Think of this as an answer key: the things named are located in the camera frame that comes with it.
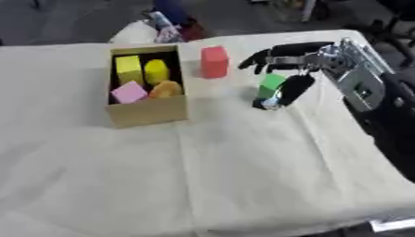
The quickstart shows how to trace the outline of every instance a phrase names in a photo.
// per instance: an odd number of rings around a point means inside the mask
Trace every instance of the orange object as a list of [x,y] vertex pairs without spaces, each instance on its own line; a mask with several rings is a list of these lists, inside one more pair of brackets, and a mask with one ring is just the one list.
[[229,58],[222,46],[204,48],[201,63],[206,79],[223,78],[228,74]]
[[151,91],[150,98],[169,98],[182,94],[182,86],[176,81],[162,81]]

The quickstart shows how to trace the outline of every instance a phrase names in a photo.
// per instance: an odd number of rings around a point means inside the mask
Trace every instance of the colored block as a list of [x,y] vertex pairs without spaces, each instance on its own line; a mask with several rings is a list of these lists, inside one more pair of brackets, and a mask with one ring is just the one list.
[[147,92],[136,81],[130,81],[113,90],[112,95],[121,104],[130,104],[147,97]]
[[182,86],[176,81],[163,81],[151,91],[151,98],[169,98],[182,94]]
[[229,58],[222,46],[202,50],[201,69],[206,79],[223,78],[228,74]]
[[259,85],[257,98],[268,99],[272,97],[278,87],[285,81],[285,77],[277,74],[267,74]]
[[168,81],[169,69],[163,60],[154,59],[145,65],[145,80],[151,85],[157,85],[162,81]]
[[121,85],[130,81],[137,81],[138,84],[144,85],[139,56],[118,56],[115,62]]

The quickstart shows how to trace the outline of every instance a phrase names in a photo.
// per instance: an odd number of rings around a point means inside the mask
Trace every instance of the cardboard box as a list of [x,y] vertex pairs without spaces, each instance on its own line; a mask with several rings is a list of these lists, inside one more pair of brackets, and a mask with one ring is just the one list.
[[[111,91],[119,87],[116,71],[117,56],[138,55],[142,68],[152,59],[163,59],[170,70],[170,80],[178,82],[183,94],[170,98],[146,98],[132,104],[119,104]],[[182,66],[177,45],[111,50],[110,72],[107,86],[107,112],[116,128],[129,128],[174,120],[188,119],[187,98],[182,78]]]

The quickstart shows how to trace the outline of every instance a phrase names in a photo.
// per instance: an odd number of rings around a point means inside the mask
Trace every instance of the blue object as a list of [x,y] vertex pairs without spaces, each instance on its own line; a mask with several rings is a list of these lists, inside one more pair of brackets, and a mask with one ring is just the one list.
[[173,25],[184,24],[188,16],[180,4],[180,0],[154,0],[156,11],[163,13]]

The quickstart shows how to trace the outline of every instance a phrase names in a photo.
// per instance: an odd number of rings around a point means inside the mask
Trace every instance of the dark floor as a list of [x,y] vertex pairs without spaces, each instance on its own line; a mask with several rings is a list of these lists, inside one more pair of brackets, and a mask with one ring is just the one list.
[[[142,19],[141,12],[151,7],[151,0],[40,0],[41,10],[30,6],[31,0],[0,0],[0,38],[5,45],[105,43],[130,22]],[[295,23],[283,20],[286,12],[271,6],[250,5],[247,0],[182,0],[184,7],[212,35],[235,35],[281,31],[341,29],[353,23],[371,23],[390,19],[391,15],[374,0],[350,0],[331,4],[330,20]],[[225,13],[218,8],[232,9]],[[398,29],[406,31],[411,23]],[[390,46],[376,45],[376,50],[398,69],[403,57]],[[411,74],[415,69],[407,69]],[[415,231],[374,235],[368,225],[330,232],[324,237],[413,236]]]

